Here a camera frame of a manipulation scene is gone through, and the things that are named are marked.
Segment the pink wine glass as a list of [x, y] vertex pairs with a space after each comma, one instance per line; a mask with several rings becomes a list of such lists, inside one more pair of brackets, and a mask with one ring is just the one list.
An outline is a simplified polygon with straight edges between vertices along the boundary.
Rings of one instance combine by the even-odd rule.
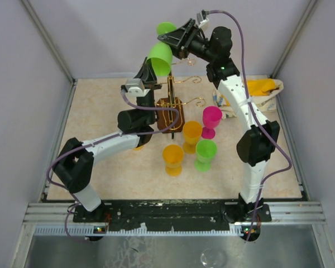
[[222, 115], [223, 113], [218, 107], [209, 106], [204, 109], [202, 117], [204, 124], [202, 138], [211, 140], [215, 137], [215, 128], [219, 125]]

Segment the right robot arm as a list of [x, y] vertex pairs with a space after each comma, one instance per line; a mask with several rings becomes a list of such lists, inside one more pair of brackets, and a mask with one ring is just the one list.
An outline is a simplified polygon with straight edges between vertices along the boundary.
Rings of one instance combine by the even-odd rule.
[[238, 197], [236, 218], [251, 221], [263, 207], [261, 182], [267, 163], [275, 151], [280, 132], [276, 121], [269, 121], [251, 98], [246, 96], [246, 82], [231, 59], [231, 30], [218, 26], [209, 39], [205, 38], [194, 19], [181, 27], [170, 22], [160, 23], [156, 29], [158, 39], [169, 45], [178, 59], [193, 54], [208, 64], [208, 80], [229, 101], [240, 120], [243, 136], [236, 145], [243, 162], [243, 186]]

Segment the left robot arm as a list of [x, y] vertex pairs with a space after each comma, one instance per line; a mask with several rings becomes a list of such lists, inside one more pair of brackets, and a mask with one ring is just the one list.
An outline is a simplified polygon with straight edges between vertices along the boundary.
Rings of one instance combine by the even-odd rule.
[[105, 205], [91, 184], [94, 167], [145, 145], [157, 133], [154, 92], [160, 88], [152, 60], [145, 58], [136, 76], [108, 92], [106, 113], [96, 118], [103, 132], [71, 137], [48, 168], [59, 179], [56, 186], [69, 192], [91, 220], [97, 222], [105, 215]]

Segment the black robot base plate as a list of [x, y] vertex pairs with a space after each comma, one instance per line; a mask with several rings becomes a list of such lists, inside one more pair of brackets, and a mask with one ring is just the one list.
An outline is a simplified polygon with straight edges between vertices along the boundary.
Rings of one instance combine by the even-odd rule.
[[271, 222], [269, 206], [240, 199], [104, 200], [92, 212], [79, 205], [75, 223], [103, 223], [109, 231], [227, 231], [231, 223]]

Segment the green wine glass back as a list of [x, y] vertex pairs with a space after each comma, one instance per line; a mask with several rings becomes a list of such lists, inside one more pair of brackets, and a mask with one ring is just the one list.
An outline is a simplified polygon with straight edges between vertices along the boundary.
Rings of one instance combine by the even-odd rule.
[[[176, 26], [168, 21], [160, 23], [156, 28], [158, 36], [174, 30], [176, 30]], [[156, 76], [169, 75], [173, 62], [173, 53], [169, 45], [162, 41], [157, 42], [151, 48], [147, 59], [150, 60]]]

